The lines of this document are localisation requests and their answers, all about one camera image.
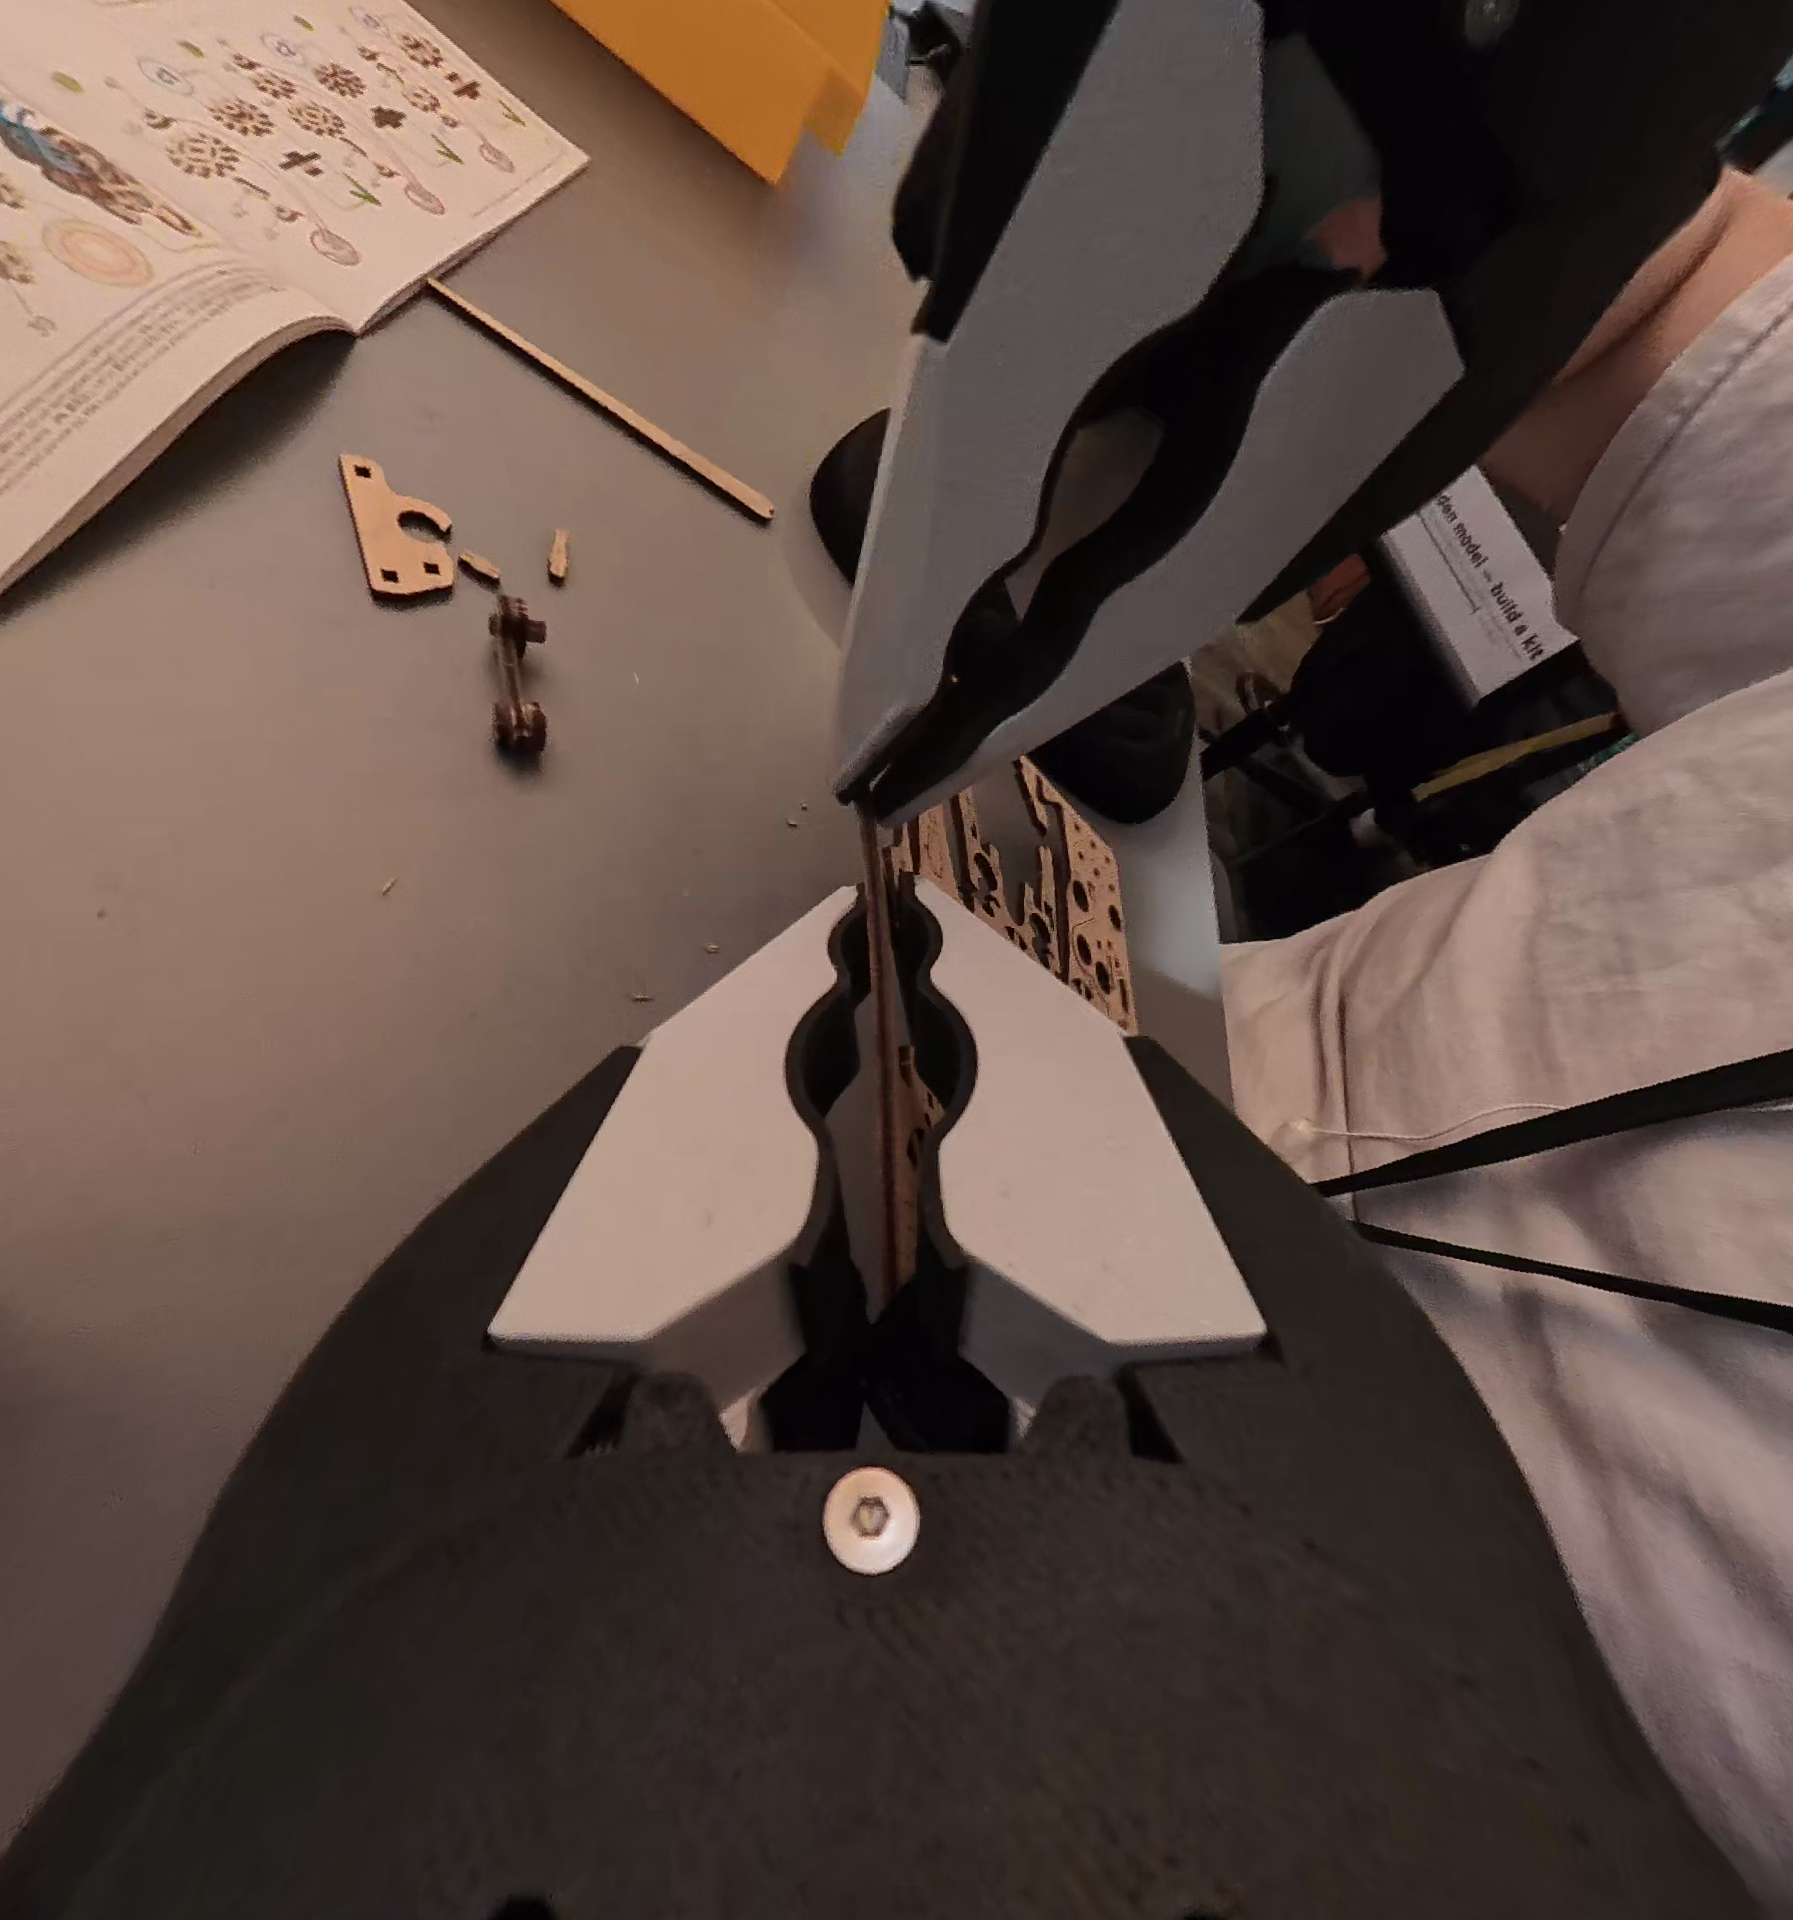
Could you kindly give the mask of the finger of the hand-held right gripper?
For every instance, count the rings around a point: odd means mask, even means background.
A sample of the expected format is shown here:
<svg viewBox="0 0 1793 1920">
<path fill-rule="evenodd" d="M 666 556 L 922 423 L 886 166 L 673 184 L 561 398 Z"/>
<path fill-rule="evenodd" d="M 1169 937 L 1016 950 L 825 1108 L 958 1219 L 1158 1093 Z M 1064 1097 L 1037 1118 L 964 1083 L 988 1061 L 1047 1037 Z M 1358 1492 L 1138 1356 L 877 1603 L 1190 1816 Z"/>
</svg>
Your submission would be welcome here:
<svg viewBox="0 0 1793 1920">
<path fill-rule="evenodd" d="M 1050 746 L 1187 659 L 1284 580 L 1335 562 L 1430 486 L 1430 435 L 1467 378 L 1434 287 L 1276 269 L 1140 343 L 1118 374 L 1179 400 L 1135 489 L 1064 549 L 1024 612 L 1009 565 L 897 561 L 905 612 L 865 630 L 865 800 L 900 824 Z"/>
<path fill-rule="evenodd" d="M 1225 285 L 1292 106 L 1292 3 L 985 3 L 877 442 L 840 802 L 935 802 L 1291 592 L 1292 243 Z"/>
</svg>

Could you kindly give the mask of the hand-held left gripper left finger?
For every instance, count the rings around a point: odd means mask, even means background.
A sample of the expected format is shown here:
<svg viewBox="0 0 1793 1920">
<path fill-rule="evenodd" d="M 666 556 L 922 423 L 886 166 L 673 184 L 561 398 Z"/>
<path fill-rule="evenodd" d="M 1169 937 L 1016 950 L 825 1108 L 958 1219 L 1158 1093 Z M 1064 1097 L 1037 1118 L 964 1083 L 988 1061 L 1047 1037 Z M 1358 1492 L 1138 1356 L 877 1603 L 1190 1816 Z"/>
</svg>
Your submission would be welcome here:
<svg viewBox="0 0 1793 1920">
<path fill-rule="evenodd" d="M 741 1453 L 806 1355 L 794 1276 L 848 1252 L 831 1113 L 860 1073 L 840 887 L 655 1027 L 485 1327 L 505 1355 L 687 1375 Z"/>
</svg>

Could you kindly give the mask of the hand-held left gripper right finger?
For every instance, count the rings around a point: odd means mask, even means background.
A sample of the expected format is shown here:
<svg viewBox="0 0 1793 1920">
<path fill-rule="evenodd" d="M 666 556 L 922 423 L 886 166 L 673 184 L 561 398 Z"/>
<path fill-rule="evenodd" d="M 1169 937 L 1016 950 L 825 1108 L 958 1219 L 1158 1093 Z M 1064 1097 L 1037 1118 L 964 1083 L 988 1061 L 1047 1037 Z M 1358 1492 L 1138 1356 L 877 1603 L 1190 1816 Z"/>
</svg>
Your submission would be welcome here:
<svg viewBox="0 0 1793 1920">
<path fill-rule="evenodd" d="M 1065 1380 L 1256 1353 L 1262 1311 L 1127 1037 L 941 887 L 896 887 L 916 1374 L 930 1447 L 1009 1447 Z"/>
</svg>

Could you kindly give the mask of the laser-cut plywood parts sheet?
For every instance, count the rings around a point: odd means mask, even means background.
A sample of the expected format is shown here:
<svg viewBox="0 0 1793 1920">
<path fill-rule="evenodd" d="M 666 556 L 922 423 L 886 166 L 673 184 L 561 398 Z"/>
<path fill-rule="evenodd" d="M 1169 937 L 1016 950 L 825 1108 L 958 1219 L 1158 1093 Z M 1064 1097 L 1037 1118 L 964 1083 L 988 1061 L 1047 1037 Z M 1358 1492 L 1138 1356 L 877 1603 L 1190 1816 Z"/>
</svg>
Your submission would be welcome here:
<svg viewBox="0 0 1793 1920">
<path fill-rule="evenodd" d="M 1033 871 L 1007 877 L 983 828 L 977 792 L 956 792 L 894 828 L 882 848 L 889 878 L 935 887 L 1016 952 L 1035 959 L 1120 1032 L 1140 1031 L 1115 852 L 1043 768 L 1014 763 L 1014 792 L 1031 834 Z"/>
<path fill-rule="evenodd" d="M 914 1066 L 904 913 L 912 893 L 866 800 L 852 802 L 868 959 L 871 1069 L 879 1157 L 879 1297 L 889 1308 L 912 1279 L 922 1236 L 922 1159 L 936 1118 L 935 1097 Z"/>
</svg>

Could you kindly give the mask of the person's right forearm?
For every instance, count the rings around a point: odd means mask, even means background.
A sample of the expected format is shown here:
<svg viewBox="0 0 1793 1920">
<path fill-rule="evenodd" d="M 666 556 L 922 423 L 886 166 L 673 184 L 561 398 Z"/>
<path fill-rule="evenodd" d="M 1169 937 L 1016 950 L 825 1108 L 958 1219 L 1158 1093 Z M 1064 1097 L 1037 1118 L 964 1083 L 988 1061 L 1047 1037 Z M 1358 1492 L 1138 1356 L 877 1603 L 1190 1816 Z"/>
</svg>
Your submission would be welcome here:
<svg viewBox="0 0 1793 1920">
<path fill-rule="evenodd" d="M 1481 460 L 1500 493 L 1564 524 L 1667 368 L 1793 256 L 1793 199 L 1726 167 L 1698 211 L 1628 277 L 1551 381 Z"/>
</svg>

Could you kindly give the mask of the white printed cardboard box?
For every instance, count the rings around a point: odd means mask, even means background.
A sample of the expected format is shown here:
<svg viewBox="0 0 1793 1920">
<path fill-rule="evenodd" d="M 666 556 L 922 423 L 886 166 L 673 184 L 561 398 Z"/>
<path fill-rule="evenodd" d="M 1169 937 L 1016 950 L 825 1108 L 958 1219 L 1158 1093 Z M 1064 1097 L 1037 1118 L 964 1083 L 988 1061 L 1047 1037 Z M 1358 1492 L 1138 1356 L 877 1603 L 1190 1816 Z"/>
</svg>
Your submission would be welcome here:
<svg viewBox="0 0 1793 1920">
<path fill-rule="evenodd" d="M 1551 577 L 1478 467 L 1386 532 L 1380 555 L 1467 706 L 1578 646 L 1555 616 Z"/>
</svg>

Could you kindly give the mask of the stacked yellow plastic bins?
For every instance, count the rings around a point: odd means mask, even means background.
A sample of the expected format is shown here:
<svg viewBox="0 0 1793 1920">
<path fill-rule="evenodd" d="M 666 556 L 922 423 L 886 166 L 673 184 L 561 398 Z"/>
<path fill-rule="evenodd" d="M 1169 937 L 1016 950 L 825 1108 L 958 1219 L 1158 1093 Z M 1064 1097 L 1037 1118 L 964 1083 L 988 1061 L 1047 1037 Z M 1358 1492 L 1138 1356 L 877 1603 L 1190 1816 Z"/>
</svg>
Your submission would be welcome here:
<svg viewBox="0 0 1793 1920">
<path fill-rule="evenodd" d="M 874 77 L 884 2 L 561 2 L 758 178 L 811 134 L 841 153 Z"/>
</svg>

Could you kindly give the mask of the small wooden linkage assembly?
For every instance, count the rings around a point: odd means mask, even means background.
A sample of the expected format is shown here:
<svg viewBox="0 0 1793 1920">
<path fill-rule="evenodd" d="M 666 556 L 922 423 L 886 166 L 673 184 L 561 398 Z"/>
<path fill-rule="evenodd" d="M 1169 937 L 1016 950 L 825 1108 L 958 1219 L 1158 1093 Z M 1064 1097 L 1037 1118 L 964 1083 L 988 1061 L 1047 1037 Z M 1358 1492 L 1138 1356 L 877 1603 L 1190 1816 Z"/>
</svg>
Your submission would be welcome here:
<svg viewBox="0 0 1793 1920">
<path fill-rule="evenodd" d="M 543 756 L 548 740 L 544 708 L 528 695 L 525 664 L 531 648 L 546 642 L 546 620 L 514 593 L 501 592 L 488 614 L 485 631 L 498 675 L 492 704 L 492 738 L 502 756 L 531 760 Z"/>
</svg>

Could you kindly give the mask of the long flat wooden strip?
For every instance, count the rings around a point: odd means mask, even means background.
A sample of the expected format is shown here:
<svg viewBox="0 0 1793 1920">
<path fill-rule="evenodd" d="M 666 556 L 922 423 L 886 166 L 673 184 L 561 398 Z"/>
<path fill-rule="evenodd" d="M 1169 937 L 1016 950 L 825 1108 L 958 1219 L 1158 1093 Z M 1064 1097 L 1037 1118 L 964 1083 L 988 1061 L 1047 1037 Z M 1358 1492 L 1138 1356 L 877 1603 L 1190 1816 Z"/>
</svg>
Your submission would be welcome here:
<svg viewBox="0 0 1793 1920">
<path fill-rule="evenodd" d="M 536 347 L 515 327 L 502 323 L 497 315 L 452 290 L 451 287 L 443 285 L 439 277 L 427 276 L 423 280 L 423 290 L 447 311 L 468 322 L 476 332 L 494 343 L 498 348 L 505 348 L 511 357 L 531 368 L 552 387 L 578 398 L 599 418 L 609 420 L 633 442 L 642 444 L 664 463 L 669 463 L 669 467 L 687 473 L 695 484 L 719 496 L 724 505 L 740 510 L 740 514 L 758 525 L 773 524 L 777 510 L 764 493 L 747 486 L 724 467 L 719 467 L 707 454 L 693 451 L 689 444 L 673 435 L 666 428 L 645 420 L 644 414 L 609 395 L 587 376 L 573 372 L 573 368 L 563 364 L 558 357 L 544 351 L 543 347 Z"/>
</svg>

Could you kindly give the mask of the wooden plate with square holes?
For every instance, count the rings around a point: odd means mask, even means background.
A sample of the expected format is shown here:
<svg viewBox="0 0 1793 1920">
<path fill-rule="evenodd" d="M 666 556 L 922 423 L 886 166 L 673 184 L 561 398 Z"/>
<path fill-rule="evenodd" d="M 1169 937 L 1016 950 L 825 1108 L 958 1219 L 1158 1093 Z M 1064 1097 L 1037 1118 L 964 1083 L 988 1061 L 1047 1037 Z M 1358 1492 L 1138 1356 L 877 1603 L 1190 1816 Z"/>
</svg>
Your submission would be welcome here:
<svg viewBox="0 0 1793 1920">
<path fill-rule="evenodd" d="M 381 460 L 340 453 L 338 473 L 370 593 L 387 600 L 426 600 L 455 588 L 451 514 L 395 487 Z"/>
</svg>

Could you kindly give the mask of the printed instruction booklet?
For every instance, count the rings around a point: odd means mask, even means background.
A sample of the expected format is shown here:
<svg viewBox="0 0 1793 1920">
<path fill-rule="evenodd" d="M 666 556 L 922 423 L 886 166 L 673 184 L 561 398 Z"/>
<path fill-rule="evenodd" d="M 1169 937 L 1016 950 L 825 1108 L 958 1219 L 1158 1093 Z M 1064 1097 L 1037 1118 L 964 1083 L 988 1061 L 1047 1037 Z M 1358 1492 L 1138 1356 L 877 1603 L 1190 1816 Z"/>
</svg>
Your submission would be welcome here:
<svg viewBox="0 0 1793 1920">
<path fill-rule="evenodd" d="M 585 166 L 409 3 L 0 2 L 0 593 Z"/>
</svg>

